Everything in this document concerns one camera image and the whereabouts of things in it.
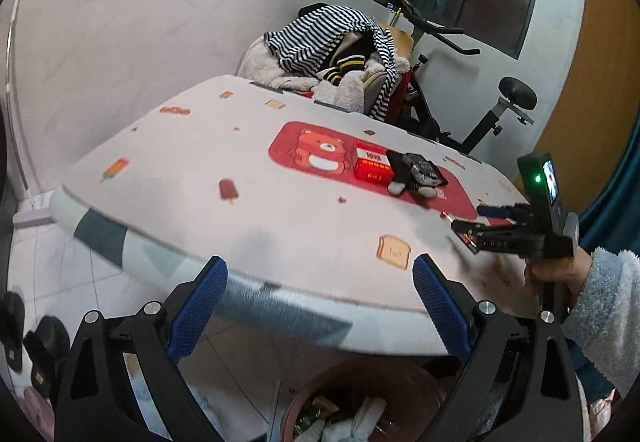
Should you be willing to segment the person's right hand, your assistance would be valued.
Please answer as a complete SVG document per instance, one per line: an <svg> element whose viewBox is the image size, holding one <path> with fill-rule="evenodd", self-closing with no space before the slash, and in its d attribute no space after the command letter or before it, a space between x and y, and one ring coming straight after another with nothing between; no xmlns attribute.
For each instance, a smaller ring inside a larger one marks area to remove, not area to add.
<svg viewBox="0 0 640 442"><path fill-rule="evenodd" d="M572 308L586 284L591 265L590 255L582 247L578 247L573 257L536 263L528 260L524 275L528 284L556 283L565 286L568 291L568 304Z"/></svg>

